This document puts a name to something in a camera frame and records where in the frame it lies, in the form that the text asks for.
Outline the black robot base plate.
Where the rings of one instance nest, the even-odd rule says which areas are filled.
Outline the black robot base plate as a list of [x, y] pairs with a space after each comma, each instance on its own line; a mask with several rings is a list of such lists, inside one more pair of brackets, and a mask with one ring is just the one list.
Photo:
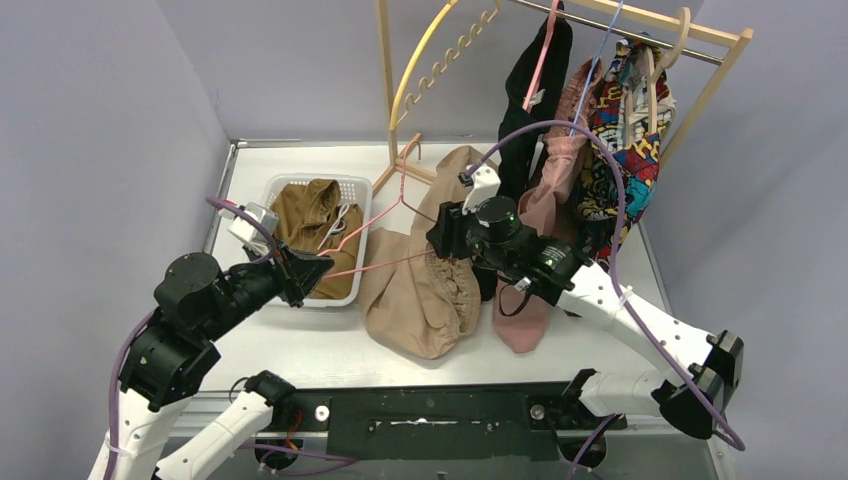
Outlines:
[[298, 389], [261, 436], [325, 440], [355, 460], [554, 461], [602, 422], [566, 382]]

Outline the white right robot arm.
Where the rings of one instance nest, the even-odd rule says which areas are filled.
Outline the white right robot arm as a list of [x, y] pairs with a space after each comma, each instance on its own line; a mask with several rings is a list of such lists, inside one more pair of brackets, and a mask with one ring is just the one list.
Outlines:
[[742, 339], [674, 318], [565, 241], [524, 225], [515, 207], [502, 196], [474, 211], [444, 202], [426, 239], [438, 258], [469, 259], [517, 293], [516, 305], [502, 315], [526, 313], [539, 300], [607, 332], [651, 366], [638, 374], [581, 370], [562, 400], [567, 421], [585, 427], [598, 417], [644, 415], [696, 439], [727, 433], [725, 409], [741, 380]]

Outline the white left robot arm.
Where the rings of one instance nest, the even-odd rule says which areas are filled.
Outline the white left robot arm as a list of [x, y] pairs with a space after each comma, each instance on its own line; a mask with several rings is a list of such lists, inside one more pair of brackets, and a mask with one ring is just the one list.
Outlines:
[[156, 308], [120, 347], [109, 387], [109, 427], [92, 479], [205, 479], [251, 435], [295, 416], [294, 387], [262, 371], [211, 425], [163, 458], [172, 427], [220, 359], [215, 341], [274, 298], [292, 307], [333, 267], [278, 243], [222, 270], [210, 254], [178, 257], [154, 291]]

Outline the beige shorts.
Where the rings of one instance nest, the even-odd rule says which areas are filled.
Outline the beige shorts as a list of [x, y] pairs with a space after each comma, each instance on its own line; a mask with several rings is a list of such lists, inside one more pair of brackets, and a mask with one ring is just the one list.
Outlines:
[[462, 203], [469, 189], [458, 174], [482, 157], [471, 146], [450, 151], [436, 166], [436, 178], [417, 206], [407, 234], [370, 231], [357, 302], [368, 335], [397, 352], [435, 359], [476, 330], [481, 291], [468, 259], [440, 259], [426, 233], [445, 202]]

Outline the yellow wire hanger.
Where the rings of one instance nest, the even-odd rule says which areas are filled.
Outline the yellow wire hanger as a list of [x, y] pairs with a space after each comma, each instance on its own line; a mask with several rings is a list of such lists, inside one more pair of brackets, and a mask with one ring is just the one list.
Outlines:
[[405, 65], [397, 67], [391, 56], [394, 36], [389, 22], [389, 5], [386, 1], [376, 3], [389, 133], [398, 132], [429, 91], [441, 83], [441, 78], [453, 70], [454, 64], [466, 57], [468, 50], [476, 47], [490, 25], [499, 19], [503, 7], [501, 1], [488, 1], [485, 8], [472, 17], [460, 5], [459, 1], [441, 1]]

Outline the brown shorts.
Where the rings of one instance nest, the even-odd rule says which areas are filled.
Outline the brown shorts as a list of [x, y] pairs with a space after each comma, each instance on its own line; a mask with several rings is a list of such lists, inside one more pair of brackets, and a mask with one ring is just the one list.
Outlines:
[[274, 237], [294, 250], [329, 252], [335, 266], [310, 294], [316, 300], [343, 300], [353, 288], [351, 271], [357, 266], [364, 224], [361, 207], [342, 198], [341, 185], [332, 179], [289, 183], [270, 204], [279, 216]]

